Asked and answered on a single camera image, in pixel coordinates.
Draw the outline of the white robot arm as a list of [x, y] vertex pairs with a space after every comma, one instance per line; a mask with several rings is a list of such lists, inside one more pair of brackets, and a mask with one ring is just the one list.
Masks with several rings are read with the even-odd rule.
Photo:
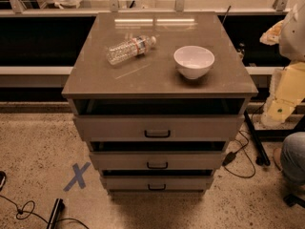
[[290, 60], [284, 69], [275, 69], [261, 122], [273, 127], [293, 113], [305, 98], [305, 0], [299, 0], [285, 18], [263, 33], [260, 42], [277, 44], [282, 56]]

